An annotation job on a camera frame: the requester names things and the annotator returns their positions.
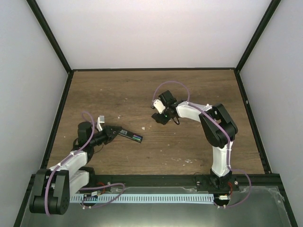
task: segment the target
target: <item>wooden table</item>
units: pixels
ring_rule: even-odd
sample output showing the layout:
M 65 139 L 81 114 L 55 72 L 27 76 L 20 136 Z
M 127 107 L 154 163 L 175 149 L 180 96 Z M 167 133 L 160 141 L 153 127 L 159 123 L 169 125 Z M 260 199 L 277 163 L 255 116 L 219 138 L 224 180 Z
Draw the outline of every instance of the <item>wooden table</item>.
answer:
M 172 121 L 161 125 L 151 118 L 154 90 L 167 80 L 184 83 L 193 103 L 222 103 L 239 129 L 232 147 L 232 167 L 250 174 L 264 173 L 232 70 L 75 72 L 48 166 L 68 155 L 83 121 L 81 112 L 86 110 L 95 120 L 104 115 L 106 124 L 144 137 L 140 144 L 118 136 L 104 146 L 87 164 L 96 174 L 208 174 L 213 154 L 201 124 L 182 118 L 180 125 Z M 167 89 L 177 100 L 187 98 L 178 84 L 164 85 L 157 95 Z

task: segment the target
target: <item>wooden tabletop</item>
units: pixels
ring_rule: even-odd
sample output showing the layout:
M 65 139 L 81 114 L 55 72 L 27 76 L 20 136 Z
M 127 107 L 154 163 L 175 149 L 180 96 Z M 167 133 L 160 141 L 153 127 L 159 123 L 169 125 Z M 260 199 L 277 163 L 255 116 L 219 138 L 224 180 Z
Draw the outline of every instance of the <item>wooden tabletop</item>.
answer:
M 122 126 L 143 136 L 142 144 L 117 136 L 105 145 L 87 164 L 96 174 L 208 174 L 212 146 L 200 123 L 181 118 L 180 125 L 173 121 L 161 125 L 151 118 L 155 112 L 150 108 L 152 95 L 168 80 L 184 83 L 193 103 L 222 103 L 239 129 L 232 147 L 232 167 L 250 174 L 264 173 L 232 70 L 75 72 L 48 166 L 71 151 L 85 110 L 95 120 L 104 115 L 107 125 Z M 177 100 L 187 98 L 186 90 L 178 84 L 162 86 L 157 95 L 167 89 Z

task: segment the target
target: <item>white vent grille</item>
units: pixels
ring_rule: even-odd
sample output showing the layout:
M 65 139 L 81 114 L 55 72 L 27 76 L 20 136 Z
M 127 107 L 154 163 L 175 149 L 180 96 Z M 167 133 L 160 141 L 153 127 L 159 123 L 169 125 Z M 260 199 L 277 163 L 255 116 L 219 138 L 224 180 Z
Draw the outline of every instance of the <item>white vent grille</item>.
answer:
M 106 203 L 118 194 L 103 194 L 98 198 L 88 198 L 85 203 Z M 75 194 L 70 203 L 79 203 L 83 200 L 83 194 Z M 212 204 L 213 194 L 122 194 L 113 203 L 198 203 Z

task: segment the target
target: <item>white wall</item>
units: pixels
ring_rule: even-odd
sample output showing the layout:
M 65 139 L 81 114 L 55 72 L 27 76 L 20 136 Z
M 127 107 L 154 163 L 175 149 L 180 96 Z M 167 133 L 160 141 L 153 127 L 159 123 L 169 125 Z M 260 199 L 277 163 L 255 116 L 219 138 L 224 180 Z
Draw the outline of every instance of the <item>white wall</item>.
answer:
M 303 1 L 281 1 L 241 77 L 273 172 L 303 226 Z
M 39 169 L 67 73 L 25 0 L 0 8 L 0 226 Z
M 235 67 L 270 0 L 37 0 L 73 69 Z

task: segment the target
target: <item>black metal frame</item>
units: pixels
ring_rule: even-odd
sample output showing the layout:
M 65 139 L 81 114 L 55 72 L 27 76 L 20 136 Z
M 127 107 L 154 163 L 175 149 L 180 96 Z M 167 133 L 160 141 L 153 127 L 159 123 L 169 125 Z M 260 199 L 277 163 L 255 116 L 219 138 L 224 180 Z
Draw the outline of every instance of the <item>black metal frame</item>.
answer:
M 71 70 L 59 44 L 57 43 L 47 21 L 45 20 L 37 2 L 35 0 L 27 0 L 29 6 L 31 7 L 34 15 L 36 16 L 38 22 L 40 23 L 42 29 L 44 30 L 47 38 L 49 39 L 51 45 L 53 46 L 58 58 L 60 59 L 62 65 L 64 66 L 65 70 L 68 73 L 68 78 L 64 87 L 63 95 L 59 104 L 59 108 L 56 114 L 56 118 L 53 124 L 53 128 L 51 131 L 51 135 L 46 147 L 45 155 L 41 164 L 41 168 L 47 168 L 47 163 L 53 148 L 54 139 L 58 130 L 59 122 L 61 119 L 61 115 L 63 113 L 65 101 L 69 92 L 69 88 L 71 85 L 72 77 L 75 71 L 138 71 L 138 70 L 234 70 L 235 77 L 238 82 L 239 90 L 243 99 L 243 103 L 249 118 L 249 122 L 252 128 L 252 132 L 256 141 L 256 145 L 259 151 L 259 155 L 261 158 L 261 162 L 264 168 L 265 174 L 260 175 L 249 175 L 251 182 L 254 186 L 277 186 L 281 195 L 284 197 L 284 206 L 286 208 L 289 220 L 293 227 L 297 227 L 296 220 L 294 218 L 294 214 L 292 212 L 291 206 L 289 204 L 288 197 L 284 190 L 281 178 L 279 174 L 271 173 L 271 168 L 264 151 L 264 147 L 260 138 L 260 134 L 258 132 L 258 128 L 256 122 L 254 120 L 250 103 L 247 99 L 247 95 L 245 93 L 245 89 L 240 77 L 240 71 L 243 68 L 245 62 L 247 61 L 250 53 L 252 52 L 254 46 L 256 45 L 258 39 L 262 35 L 266 25 L 268 24 L 270 18 L 274 14 L 276 8 L 278 7 L 281 0 L 272 0 L 268 9 L 266 10 L 259 26 L 257 27 L 249 45 L 247 46 L 243 56 L 241 57 L 238 65 L 236 68 L 159 68 L 159 69 L 78 69 L 78 70 Z M 148 186 L 148 187 L 159 187 L 159 186 L 172 186 L 172 187 L 180 187 L 180 186 L 195 186 L 198 190 L 205 190 L 207 189 L 209 192 L 216 193 L 212 189 L 208 189 L 205 185 L 199 186 L 197 185 L 197 181 L 203 181 L 203 177 L 209 177 L 208 175 L 97 175 L 96 180 L 101 182 L 111 182 L 117 183 L 122 182 L 125 183 L 127 186 Z M 232 175 L 237 181 L 238 186 L 247 186 L 248 180 L 244 175 Z M 31 189 L 34 183 L 35 175 L 32 175 L 22 201 L 18 216 L 16 218 L 16 222 L 14 227 L 19 227 L 22 222 L 22 218 L 27 207 L 28 199 L 31 193 Z

